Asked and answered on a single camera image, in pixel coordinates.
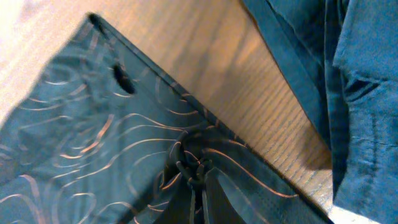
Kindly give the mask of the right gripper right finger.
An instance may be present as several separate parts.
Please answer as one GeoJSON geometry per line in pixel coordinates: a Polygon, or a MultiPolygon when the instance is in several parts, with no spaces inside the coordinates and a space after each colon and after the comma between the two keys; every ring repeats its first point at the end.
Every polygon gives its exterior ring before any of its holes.
{"type": "Polygon", "coordinates": [[[215,169],[211,169],[205,174],[203,214],[205,224],[239,223],[239,215],[221,187],[215,169]]]}

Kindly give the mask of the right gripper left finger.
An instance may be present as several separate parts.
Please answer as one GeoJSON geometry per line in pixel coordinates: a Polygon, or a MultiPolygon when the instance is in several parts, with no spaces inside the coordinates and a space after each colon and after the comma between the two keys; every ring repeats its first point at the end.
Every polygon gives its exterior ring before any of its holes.
{"type": "Polygon", "coordinates": [[[202,224],[201,191],[182,179],[167,208],[154,224],[202,224]]]}

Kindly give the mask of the black orange patterned jersey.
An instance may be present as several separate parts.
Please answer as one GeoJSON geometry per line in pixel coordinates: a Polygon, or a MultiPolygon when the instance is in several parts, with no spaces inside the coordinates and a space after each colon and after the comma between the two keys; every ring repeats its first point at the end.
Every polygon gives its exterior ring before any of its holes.
{"type": "Polygon", "coordinates": [[[239,223],[328,223],[151,59],[89,14],[1,128],[2,223],[154,223],[182,179],[239,223]]]}

